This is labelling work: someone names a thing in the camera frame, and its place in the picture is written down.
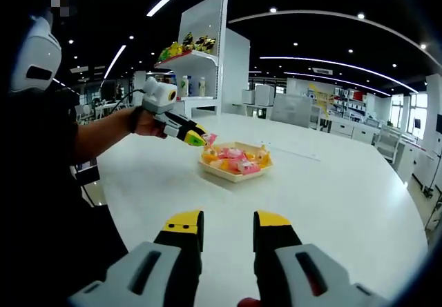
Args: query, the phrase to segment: ceiling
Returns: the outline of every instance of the ceiling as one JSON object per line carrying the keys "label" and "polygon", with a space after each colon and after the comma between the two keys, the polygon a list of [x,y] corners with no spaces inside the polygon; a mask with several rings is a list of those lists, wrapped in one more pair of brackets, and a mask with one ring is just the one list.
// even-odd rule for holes
{"label": "ceiling", "polygon": [[[146,13],[158,1],[70,0],[69,17],[57,16],[54,10],[52,33],[63,50],[56,78],[69,86],[78,84],[82,77],[101,81],[104,74],[96,74],[106,72],[124,44],[127,48],[108,79],[129,77],[136,70],[153,70],[161,50],[176,40],[182,12],[203,0],[172,0],[154,17],[147,17]],[[394,29],[416,43],[428,44],[427,51],[442,63],[442,21],[436,0],[229,0],[228,20],[265,13],[271,7],[278,11],[323,10],[352,16],[363,12],[370,21]],[[258,77],[286,78],[284,72],[317,75],[309,68],[324,68],[333,70],[332,78],[394,94],[408,93],[409,90],[354,68],[260,57],[304,57],[346,63],[387,75],[418,91],[425,90],[425,76],[440,73],[440,67],[418,48],[358,20],[320,14],[287,14],[228,23],[228,28],[251,40],[250,70],[261,71],[257,73]],[[88,71],[72,73],[70,69],[77,66],[88,66]],[[96,66],[105,68],[96,70]]]}

